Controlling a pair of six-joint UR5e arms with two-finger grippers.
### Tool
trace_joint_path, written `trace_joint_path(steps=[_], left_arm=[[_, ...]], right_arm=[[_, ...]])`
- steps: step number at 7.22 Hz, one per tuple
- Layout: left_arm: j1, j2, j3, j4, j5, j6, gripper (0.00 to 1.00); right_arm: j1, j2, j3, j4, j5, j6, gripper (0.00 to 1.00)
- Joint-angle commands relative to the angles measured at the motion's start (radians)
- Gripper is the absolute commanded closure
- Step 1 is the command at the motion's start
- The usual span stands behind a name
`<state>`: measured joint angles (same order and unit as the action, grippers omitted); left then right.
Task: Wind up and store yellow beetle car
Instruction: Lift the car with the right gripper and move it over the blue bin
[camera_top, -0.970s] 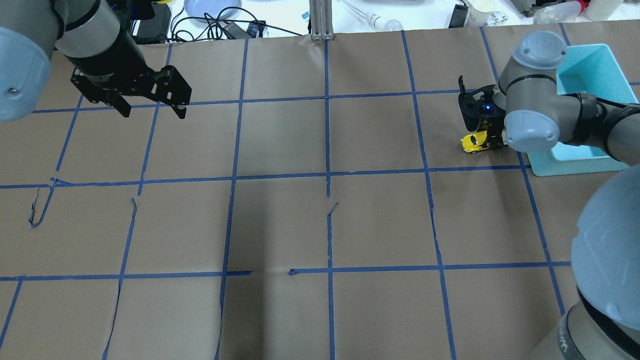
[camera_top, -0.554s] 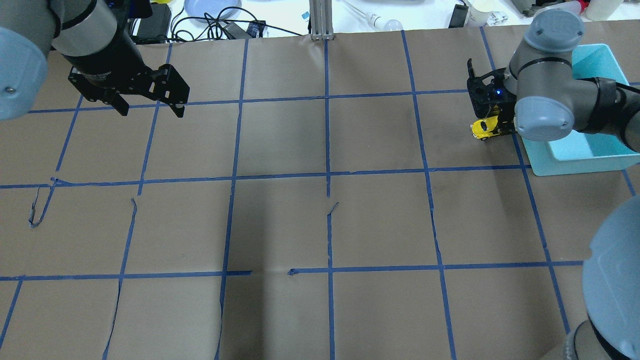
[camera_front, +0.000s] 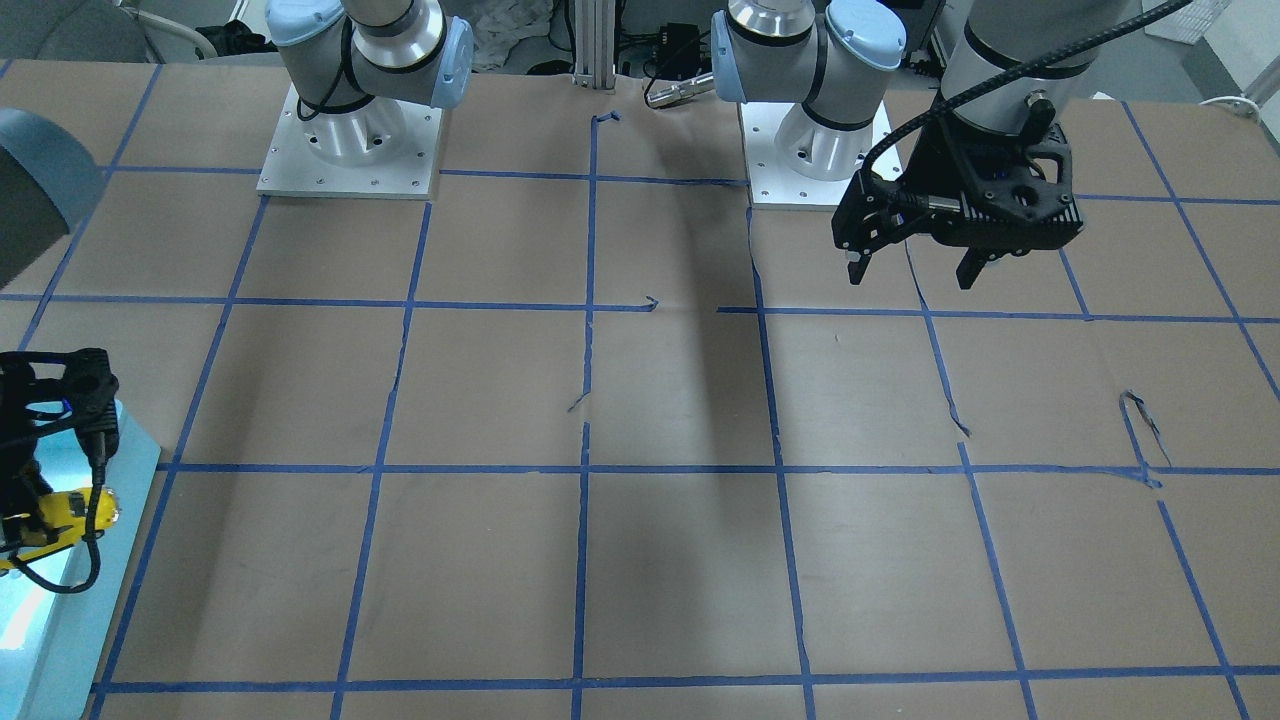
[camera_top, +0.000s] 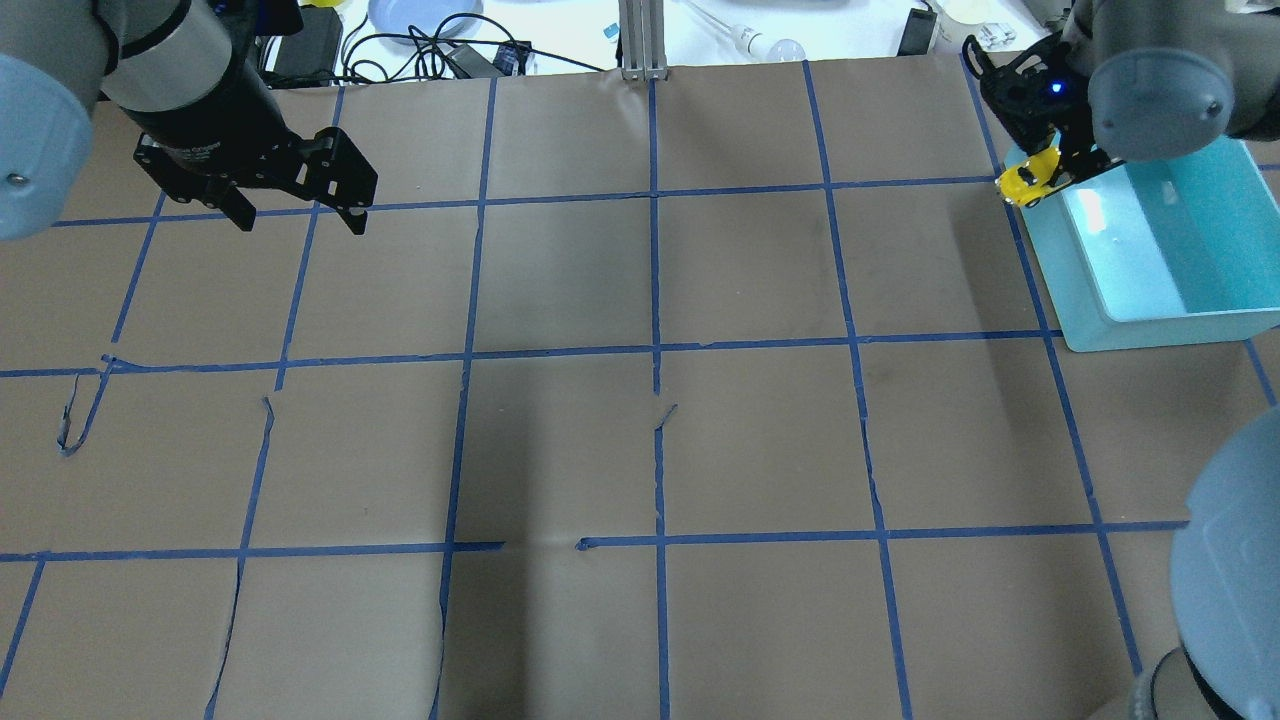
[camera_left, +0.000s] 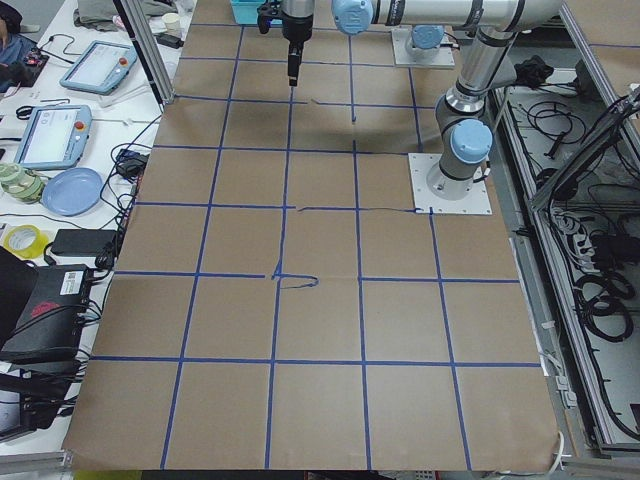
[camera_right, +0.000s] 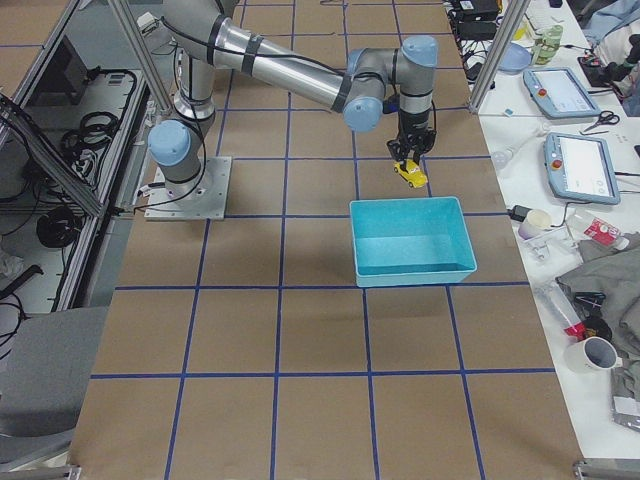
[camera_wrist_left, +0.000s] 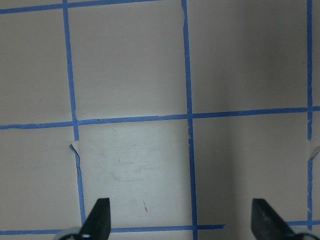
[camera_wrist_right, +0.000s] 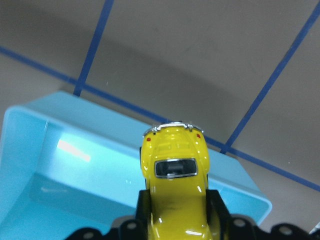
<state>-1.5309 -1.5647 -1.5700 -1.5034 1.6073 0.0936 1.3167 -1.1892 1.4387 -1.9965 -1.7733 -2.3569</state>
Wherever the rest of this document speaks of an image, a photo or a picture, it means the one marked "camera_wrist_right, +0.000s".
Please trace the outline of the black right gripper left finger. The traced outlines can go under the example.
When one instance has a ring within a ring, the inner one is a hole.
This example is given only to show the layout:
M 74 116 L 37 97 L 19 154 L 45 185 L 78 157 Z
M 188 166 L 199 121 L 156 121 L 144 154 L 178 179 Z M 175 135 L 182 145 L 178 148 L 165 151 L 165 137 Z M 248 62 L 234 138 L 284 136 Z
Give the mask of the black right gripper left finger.
M 154 214 L 150 190 L 140 190 L 136 204 L 134 220 L 141 240 L 154 240 Z

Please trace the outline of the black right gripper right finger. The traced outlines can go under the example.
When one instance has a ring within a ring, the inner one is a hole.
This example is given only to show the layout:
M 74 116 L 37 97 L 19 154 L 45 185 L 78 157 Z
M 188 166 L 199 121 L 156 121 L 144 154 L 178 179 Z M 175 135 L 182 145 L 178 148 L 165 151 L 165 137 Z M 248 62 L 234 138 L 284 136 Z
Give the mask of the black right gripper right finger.
M 206 190 L 206 218 L 213 240 L 226 240 L 231 214 L 218 190 Z

